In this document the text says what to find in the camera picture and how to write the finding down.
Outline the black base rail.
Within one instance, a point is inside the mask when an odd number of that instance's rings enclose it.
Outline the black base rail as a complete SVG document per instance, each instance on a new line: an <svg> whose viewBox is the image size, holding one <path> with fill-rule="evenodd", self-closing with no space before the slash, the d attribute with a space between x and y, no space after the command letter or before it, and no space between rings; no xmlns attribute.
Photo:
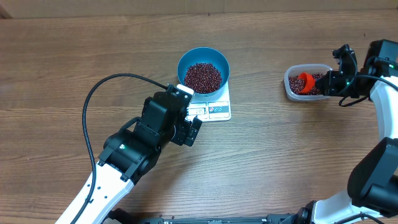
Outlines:
<svg viewBox="0 0 398 224"><path fill-rule="evenodd" d="M166 218L138 217L120 208L117 208L106 216L103 224L127 223L127 224L309 224L312 223L307 208L301 208L298 213L269 214L266 217L229 217L229 218Z"/></svg>

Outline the white digital kitchen scale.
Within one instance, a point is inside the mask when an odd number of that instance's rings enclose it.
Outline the white digital kitchen scale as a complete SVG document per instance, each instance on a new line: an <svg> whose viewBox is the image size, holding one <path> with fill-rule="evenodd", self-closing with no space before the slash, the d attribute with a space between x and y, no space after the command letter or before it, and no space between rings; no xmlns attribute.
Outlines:
<svg viewBox="0 0 398 224"><path fill-rule="evenodd" d="M197 117L202 122L229 121L231 119L231 102L228 82L217 93L211 96L196 93L187 108L186 120Z"/></svg>

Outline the blue bowl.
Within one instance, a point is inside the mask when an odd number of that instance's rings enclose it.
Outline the blue bowl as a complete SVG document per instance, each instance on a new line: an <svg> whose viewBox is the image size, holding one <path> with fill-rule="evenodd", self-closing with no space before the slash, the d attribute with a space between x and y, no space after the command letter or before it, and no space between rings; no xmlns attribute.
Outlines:
<svg viewBox="0 0 398 224"><path fill-rule="evenodd" d="M220 72L222 77L222 83L218 90L213 93L201 94L211 96L217 93L220 89L225 86L225 83L229 80L230 66L226 57L218 50L209 47L197 47L189 50L180 58L177 65L177 78L182 85L184 84L184 78L188 67L196 63L211 63Z"/></svg>

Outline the red measuring scoop blue handle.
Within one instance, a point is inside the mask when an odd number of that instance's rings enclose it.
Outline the red measuring scoop blue handle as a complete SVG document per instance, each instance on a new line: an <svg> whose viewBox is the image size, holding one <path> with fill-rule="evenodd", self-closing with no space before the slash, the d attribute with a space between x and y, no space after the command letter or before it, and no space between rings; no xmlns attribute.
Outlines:
<svg viewBox="0 0 398 224"><path fill-rule="evenodd" d="M313 78L313 76L307 72L303 72L298 76L298 79L304 81L304 87L299 93L310 93L312 88L315 86L315 79Z"/></svg>

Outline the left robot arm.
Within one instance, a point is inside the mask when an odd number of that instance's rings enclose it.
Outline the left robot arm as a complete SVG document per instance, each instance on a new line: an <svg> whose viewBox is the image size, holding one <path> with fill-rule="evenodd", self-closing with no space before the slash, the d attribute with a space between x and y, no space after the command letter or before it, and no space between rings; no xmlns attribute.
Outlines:
<svg viewBox="0 0 398 224"><path fill-rule="evenodd" d="M169 142L192 146L202 121L186 119L194 91L169 85L144 102L135 117L111 135L79 194L58 223L102 223L110 210L157 163Z"/></svg>

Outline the clear plastic container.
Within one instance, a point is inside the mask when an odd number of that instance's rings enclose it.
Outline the clear plastic container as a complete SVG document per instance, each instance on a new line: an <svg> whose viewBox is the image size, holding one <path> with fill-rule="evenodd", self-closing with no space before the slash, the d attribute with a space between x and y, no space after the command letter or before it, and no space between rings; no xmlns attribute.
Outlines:
<svg viewBox="0 0 398 224"><path fill-rule="evenodd" d="M317 101L317 100L325 100L328 99L328 96L323 95L298 95L295 94L291 88L289 83L289 77L296 77L300 75L302 72L307 72L311 74L321 73L326 74L326 72L332 71L332 68L328 65L321 63L313 63L313 64L301 64L294 65L290 67L284 74L284 85L285 92L287 98L291 101L296 102L306 102L306 101Z"/></svg>

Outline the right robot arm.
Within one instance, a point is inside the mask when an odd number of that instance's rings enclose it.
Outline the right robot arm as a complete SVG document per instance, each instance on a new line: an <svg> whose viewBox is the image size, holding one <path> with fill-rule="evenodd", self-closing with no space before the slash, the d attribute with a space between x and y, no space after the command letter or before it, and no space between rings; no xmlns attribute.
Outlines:
<svg viewBox="0 0 398 224"><path fill-rule="evenodd" d="M294 223L356 223L397 216L397 42L370 43L362 68L347 44L332 51L339 69L315 82L322 95L369 100L376 110L379 142L352 170L346 190L301 208Z"/></svg>

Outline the red beans in bowl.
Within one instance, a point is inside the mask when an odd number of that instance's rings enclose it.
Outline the red beans in bowl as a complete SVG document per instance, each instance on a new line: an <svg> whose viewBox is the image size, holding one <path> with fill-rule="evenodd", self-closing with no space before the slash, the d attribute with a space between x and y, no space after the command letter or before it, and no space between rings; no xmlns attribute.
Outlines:
<svg viewBox="0 0 398 224"><path fill-rule="evenodd" d="M189 66L184 78L185 86L200 94L215 92L221 83L221 72L211 63L196 63Z"/></svg>

